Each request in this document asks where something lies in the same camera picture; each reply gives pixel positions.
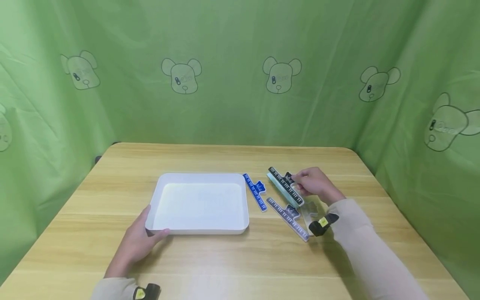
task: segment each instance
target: black ruler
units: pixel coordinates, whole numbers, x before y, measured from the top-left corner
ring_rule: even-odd
[[[276,181],[278,181],[282,188],[284,188],[285,191],[292,197],[292,199],[295,201],[296,204],[298,204],[298,206],[302,206],[305,203],[305,201],[297,193],[297,191],[292,188],[292,184],[295,183],[292,180],[292,174],[287,172],[285,176],[281,176],[274,167],[269,167],[268,171],[270,172],[270,174],[273,175]]]

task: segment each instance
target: green curtain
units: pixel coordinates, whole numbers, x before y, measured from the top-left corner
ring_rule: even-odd
[[[0,282],[114,141],[339,146],[480,297],[479,5],[3,0]]]

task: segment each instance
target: yellow sticker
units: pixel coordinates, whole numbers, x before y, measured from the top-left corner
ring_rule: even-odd
[[[325,219],[325,217],[321,218],[318,223],[320,223],[320,225],[322,225],[322,227],[325,227],[328,225],[328,221],[327,219]]]
[[[135,297],[134,299],[135,300],[141,300],[143,298],[145,298],[146,294],[145,294],[145,291],[143,288],[138,288],[135,292]]]

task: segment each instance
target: blue ruler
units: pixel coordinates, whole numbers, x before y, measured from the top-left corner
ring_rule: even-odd
[[[243,174],[243,177],[245,178],[245,182],[247,183],[250,191],[252,192],[253,197],[257,201],[260,210],[262,211],[262,213],[264,213],[265,211],[267,211],[267,205],[260,197],[260,194],[265,193],[266,191],[264,184],[261,181],[257,182],[257,184],[253,184],[250,176],[248,176],[247,173]]]
[[[295,231],[304,242],[308,241],[310,234],[305,231],[295,219],[300,216],[298,210],[295,209],[291,204],[287,205],[285,209],[283,209],[280,205],[278,205],[275,200],[272,198],[267,198],[268,204],[270,204],[273,209],[282,217],[282,219]]]

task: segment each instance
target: person's left hand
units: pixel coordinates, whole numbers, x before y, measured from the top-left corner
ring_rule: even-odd
[[[156,232],[149,237],[145,229],[150,205],[147,206],[137,219],[128,227],[110,266],[105,273],[105,278],[109,277],[127,277],[131,266],[144,259],[163,238],[169,233],[170,229],[164,229]]]

